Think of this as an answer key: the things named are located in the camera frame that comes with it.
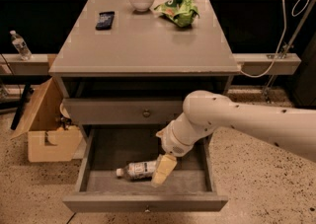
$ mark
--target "cardboard box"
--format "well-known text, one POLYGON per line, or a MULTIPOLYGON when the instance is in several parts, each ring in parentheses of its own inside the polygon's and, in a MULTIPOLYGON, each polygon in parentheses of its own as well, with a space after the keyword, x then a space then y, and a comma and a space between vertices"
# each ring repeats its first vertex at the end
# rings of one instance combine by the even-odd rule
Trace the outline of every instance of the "cardboard box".
POLYGON ((82 158, 85 140, 80 130, 56 131, 62 95, 49 79, 35 89, 11 138, 28 132, 30 162, 59 162, 82 158))

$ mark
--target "white cable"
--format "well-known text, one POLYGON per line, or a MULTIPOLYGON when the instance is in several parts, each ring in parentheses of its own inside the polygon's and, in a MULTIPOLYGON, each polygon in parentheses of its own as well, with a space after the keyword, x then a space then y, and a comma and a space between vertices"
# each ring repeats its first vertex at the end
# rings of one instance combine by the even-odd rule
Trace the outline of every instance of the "white cable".
POLYGON ((285 0, 282 0, 282 9, 283 9, 283 23, 284 23, 284 28, 283 28, 282 36, 281 36, 280 39, 279 39, 278 46, 277 46, 277 48, 276 48, 275 57, 274 57, 273 61, 271 62, 271 64, 270 64, 270 66, 268 67, 268 69, 267 69, 265 72, 263 72, 262 74, 260 74, 260 75, 250 75, 250 74, 244 72, 243 70, 241 70, 240 72, 241 72, 243 75, 245 75, 245 76, 247 76, 247 77, 250 77, 250 78, 260 78, 260 77, 266 75, 266 74, 271 70, 271 68, 274 66, 274 64, 275 64, 275 62, 276 62, 276 60, 277 60, 277 54, 278 54, 280 45, 282 44, 283 38, 284 38, 284 36, 285 36, 286 29, 287 29, 287 24, 286 24, 286 12, 285 12, 285 0))
POLYGON ((302 8, 302 10, 300 10, 297 14, 294 14, 294 10, 295 10, 296 6, 298 5, 298 3, 299 3, 300 1, 301 1, 301 0, 297 0, 296 4, 294 5, 294 7, 293 7, 293 9, 292 9, 292 17, 299 16, 299 15, 305 10, 305 8, 308 6, 309 0, 306 1, 306 4, 305 4, 305 6, 302 8))

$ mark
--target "drawer handle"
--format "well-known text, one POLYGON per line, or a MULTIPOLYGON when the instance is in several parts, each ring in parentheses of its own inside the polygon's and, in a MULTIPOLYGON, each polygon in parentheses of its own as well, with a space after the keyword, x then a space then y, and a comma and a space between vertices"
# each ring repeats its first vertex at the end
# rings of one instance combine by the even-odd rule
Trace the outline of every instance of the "drawer handle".
POLYGON ((150 116, 151 116, 151 112, 150 112, 150 110, 144 110, 144 111, 142 112, 142 115, 143 115, 144 117, 150 117, 150 116))
POLYGON ((146 206, 145 213, 150 213, 150 210, 149 210, 149 205, 147 205, 147 206, 146 206))

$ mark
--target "open drawer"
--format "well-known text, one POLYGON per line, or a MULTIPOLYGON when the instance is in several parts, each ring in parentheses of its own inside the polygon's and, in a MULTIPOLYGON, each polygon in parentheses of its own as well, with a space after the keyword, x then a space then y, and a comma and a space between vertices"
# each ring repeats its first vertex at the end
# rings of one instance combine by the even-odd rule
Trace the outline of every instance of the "open drawer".
POLYGON ((63 198, 74 212, 219 211, 227 196, 214 191, 208 139, 199 141, 160 187, 150 180, 118 179, 129 162, 154 160, 163 153, 155 136, 160 126, 99 126, 88 139, 75 192, 63 198))

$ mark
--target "bottle cap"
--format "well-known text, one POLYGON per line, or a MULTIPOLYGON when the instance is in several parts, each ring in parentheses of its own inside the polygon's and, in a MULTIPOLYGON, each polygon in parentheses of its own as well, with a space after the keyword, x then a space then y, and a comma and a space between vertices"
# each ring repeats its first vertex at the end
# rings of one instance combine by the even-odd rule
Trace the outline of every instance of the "bottle cap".
POLYGON ((117 169, 117 176, 118 177, 122 177, 123 174, 124 174, 124 170, 122 168, 117 169))

